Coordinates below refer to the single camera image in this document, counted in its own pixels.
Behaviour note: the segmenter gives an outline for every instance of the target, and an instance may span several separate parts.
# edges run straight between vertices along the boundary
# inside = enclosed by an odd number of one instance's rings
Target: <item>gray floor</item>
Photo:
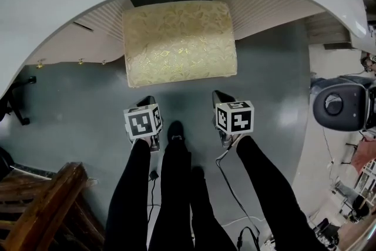
[[[82,161],[89,176],[99,179],[99,184],[86,195],[104,223],[130,153],[123,110],[136,100],[153,95],[164,119],[162,147],[166,146],[168,125],[175,119],[181,120],[194,164],[205,168],[215,215],[221,224],[229,223],[244,214],[214,163],[224,150],[212,125],[212,90],[252,101],[253,138],[292,183],[306,131],[310,81],[308,46],[301,22],[238,41],[237,55],[237,76],[139,89],[128,87],[123,58],[104,66],[60,63],[40,70],[27,66],[20,77],[36,75],[38,79],[36,85],[23,91],[23,113],[30,117],[31,124],[22,127],[13,116],[2,121],[0,146],[16,162],[40,169],[58,171],[68,161]],[[160,168],[162,156],[163,152],[153,155],[151,169]],[[257,196],[235,152],[222,161],[222,167],[249,214],[262,218]],[[273,189],[267,172],[260,177]],[[160,203],[159,183],[156,203]],[[276,206],[280,198],[283,196],[275,196]],[[265,222],[256,223],[261,229],[265,227]],[[226,230],[236,240],[246,225],[244,220]]]

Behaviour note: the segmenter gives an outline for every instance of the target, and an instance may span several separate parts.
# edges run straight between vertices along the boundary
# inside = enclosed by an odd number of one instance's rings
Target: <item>black pants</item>
[[[291,186],[251,137],[245,137],[239,142],[237,153],[256,190],[278,250],[301,250],[302,247],[305,250],[326,250],[307,224]],[[132,149],[111,200],[105,251],[146,250],[149,164],[149,146],[139,140]],[[273,189],[263,181],[261,175],[265,170],[273,180]],[[191,205],[195,250],[236,251],[231,239],[214,217],[205,180],[190,177],[190,153],[182,141],[174,140],[166,148],[161,176],[162,206],[149,250],[193,250]],[[281,196],[277,204],[273,201],[275,196]]]

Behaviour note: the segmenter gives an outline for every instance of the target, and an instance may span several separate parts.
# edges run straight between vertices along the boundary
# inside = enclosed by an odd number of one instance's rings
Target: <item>office chair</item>
[[[27,84],[35,84],[36,83],[36,77],[31,76],[26,82],[15,82],[13,83],[7,92],[5,92],[5,95],[0,99],[0,122],[3,120],[5,114],[11,114],[11,112],[14,112],[14,114],[17,116],[18,120],[20,121],[21,125],[25,126],[30,123],[30,120],[28,118],[23,118],[18,106],[16,104],[16,100],[13,96],[13,90],[15,88],[27,85]]]

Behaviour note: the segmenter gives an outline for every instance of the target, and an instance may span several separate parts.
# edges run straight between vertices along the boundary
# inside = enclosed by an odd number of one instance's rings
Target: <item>wooden chair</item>
[[[81,163],[67,163],[51,180],[14,169],[0,182],[2,247],[102,250],[104,228],[81,195],[87,181]]]

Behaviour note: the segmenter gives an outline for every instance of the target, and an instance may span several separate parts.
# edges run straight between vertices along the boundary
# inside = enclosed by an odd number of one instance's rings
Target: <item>gold patterned cushion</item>
[[[224,2],[183,1],[124,11],[128,85],[231,76],[237,59]]]

